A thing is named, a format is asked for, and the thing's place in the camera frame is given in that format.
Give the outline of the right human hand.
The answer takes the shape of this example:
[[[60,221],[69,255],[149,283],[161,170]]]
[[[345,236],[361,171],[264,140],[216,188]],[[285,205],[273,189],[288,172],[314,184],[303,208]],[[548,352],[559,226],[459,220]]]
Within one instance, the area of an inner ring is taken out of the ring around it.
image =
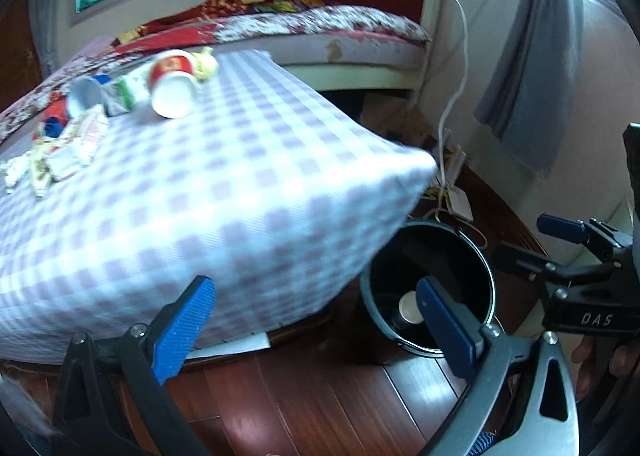
[[[639,377],[639,343],[619,346],[608,358],[608,350],[597,347],[595,338],[585,335],[569,335],[570,367],[574,374],[574,395],[577,403],[586,398],[599,382],[604,369],[614,377]]]

